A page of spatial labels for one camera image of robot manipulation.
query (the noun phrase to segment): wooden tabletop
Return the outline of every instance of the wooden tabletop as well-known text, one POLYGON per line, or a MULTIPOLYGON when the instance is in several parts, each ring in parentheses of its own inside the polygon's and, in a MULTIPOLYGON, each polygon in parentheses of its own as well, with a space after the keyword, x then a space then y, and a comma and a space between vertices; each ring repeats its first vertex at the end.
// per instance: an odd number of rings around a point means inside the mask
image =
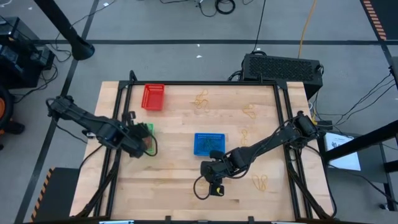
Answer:
MULTIPOLYGON (((288 83, 288 86, 294 115, 300 110, 309 114, 303 84, 288 83)), ((95 115, 112 117, 117 87, 118 82, 103 82, 95 115)), ((258 157, 242 179, 224 179, 224 197, 201 201, 192 189, 194 180, 200 176, 200 162, 209 160, 193 155, 194 134, 225 134, 227 151, 268 137, 279 126, 271 86, 167 85, 162 111, 141 108, 143 89, 143 85, 133 86, 129 110, 136 112, 137 122, 154 123, 159 153, 155 157, 143 155, 135 159, 123 152, 112 219, 164 220, 166 215, 171 215, 173 220, 244 221, 248 216, 254 216, 257 221, 294 220, 282 146, 258 157), (204 95, 200 99, 208 102, 204 101, 198 108, 195 100, 201 93, 204 95), (243 130, 247 131, 246 140, 243 130), (258 189, 256 176, 260 179, 263 176, 265 190, 258 189)), ((281 91, 280 98, 284 119, 287 119, 281 91)), ((316 141, 310 145, 317 148, 316 141)), ((85 156, 98 146, 97 140, 89 140, 85 156)), ((104 149, 97 152, 83 166, 70 215, 77 214, 97 190, 104 152, 104 149)), ((323 209, 332 214, 320 158, 304 149, 302 161, 309 191, 323 209)), ((207 190, 208 184, 199 181, 198 194, 205 196, 207 190)), ((301 193, 298 188, 297 191, 304 217, 301 193)), ((107 199, 108 192, 104 194, 101 214, 107 199)))

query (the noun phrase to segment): red basket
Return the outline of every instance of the red basket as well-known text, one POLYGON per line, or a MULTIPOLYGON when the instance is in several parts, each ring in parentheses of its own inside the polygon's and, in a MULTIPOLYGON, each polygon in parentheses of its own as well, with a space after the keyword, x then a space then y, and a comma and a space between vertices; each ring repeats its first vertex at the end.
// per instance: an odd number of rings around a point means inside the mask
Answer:
POLYGON ((164 99, 163 84, 145 84, 141 107, 146 110, 162 110, 164 99))

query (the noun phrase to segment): gray floor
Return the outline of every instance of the gray floor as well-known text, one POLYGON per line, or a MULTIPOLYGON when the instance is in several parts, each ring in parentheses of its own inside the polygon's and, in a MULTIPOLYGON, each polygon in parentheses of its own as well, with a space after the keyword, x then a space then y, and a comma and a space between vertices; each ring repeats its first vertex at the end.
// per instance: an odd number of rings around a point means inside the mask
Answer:
MULTIPOLYGON (((206 0, 205 13, 213 12, 213 3, 206 0)), ((71 22, 89 14, 94 0, 56 0, 71 22)), ((100 0, 98 9, 103 3, 100 0)), ((311 0, 268 0, 260 39, 299 40, 308 16, 311 0)), ((193 1, 161 4, 158 1, 117 0, 97 13, 88 39, 95 40, 173 40, 173 39, 255 39, 262 1, 243 6, 237 1, 236 11, 228 16, 207 18, 200 14, 193 1)), ((0 7, 2 16, 19 16, 41 39, 54 39, 57 30, 33 0, 14 0, 0 7)), ((86 20, 75 29, 81 33, 86 20)), ((319 0, 307 29, 306 40, 377 40, 360 1, 319 0)), ((269 55, 296 57, 298 45, 258 45, 269 55)), ((102 81, 125 80, 131 69, 140 80, 226 80, 238 70, 245 53, 253 45, 169 44, 169 45, 96 45, 94 56, 78 62, 69 94, 78 105, 94 112, 102 81)), ((398 56, 398 46, 389 46, 398 56)), ((316 59, 325 66, 324 87, 319 92, 318 110, 344 113, 379 80, 388 75, 388 62, 378 45, 304 45, 302 58, 316 59)), ((0 222, 12 223, 24 196, 36 163, 50 119, 44 100, 59 95, 72 60, 56 63, 57 80, 44 91, 38 91, 15 107, 15 119, 26 125, 20 136, 4 135, 0 152, 0 222)), ((371 97, 365 103, 372 102, 371 97)), ((398 92, 392 88, 367 110, 353 115, 342 131, 365 134, 397 119, 398 92)), ((60 126, 73 133, 81 128, 61 121, 60 126)), ((386 144, 397 147, 394 142, 386 144)), ((44 162, 34 196, 25 220, 37 200, 45 173, 50 167, 78 167, 85 145, 56 130, 44 162)), ((398 159, 398 151, 386 149, 387 159, 398 159)), ((397 212, 378 209, 384 202, 375 190, 361 179, 339 172, 329 176, 331 190, 338 206, 337 217, 354 222, 394 223, 397 212)), ((392 175, 398 192, 398 175, 392 175)))

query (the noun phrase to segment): blue plastic tray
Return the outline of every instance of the blue plastic tray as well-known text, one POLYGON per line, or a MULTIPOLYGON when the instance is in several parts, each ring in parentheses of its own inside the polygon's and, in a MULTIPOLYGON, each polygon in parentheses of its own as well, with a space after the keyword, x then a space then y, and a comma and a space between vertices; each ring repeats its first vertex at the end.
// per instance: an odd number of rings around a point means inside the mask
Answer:
POLYGON ((225 153, 225 135, 216 133, 195 133, 193 154, 196 156, 209 156, 212 150, 225 153))

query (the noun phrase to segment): green object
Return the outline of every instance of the green object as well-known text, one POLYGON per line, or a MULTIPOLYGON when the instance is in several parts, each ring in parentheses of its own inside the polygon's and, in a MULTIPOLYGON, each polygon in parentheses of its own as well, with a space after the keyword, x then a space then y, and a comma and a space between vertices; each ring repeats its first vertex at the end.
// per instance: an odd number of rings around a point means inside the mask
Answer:
MULTIPOLYGON (((152 133, 152 135, 154 136, 155 134, 155 129, 154 129, 154 124, 153 123, 146 123, 146 125, 148 126, 148 130, 152 133)), ((155 153, 155 141, 154 138, 150 137, 152 139, 152 144, 151 147, 147 149, 147 152, 149 154, 154 154, 155 153)))

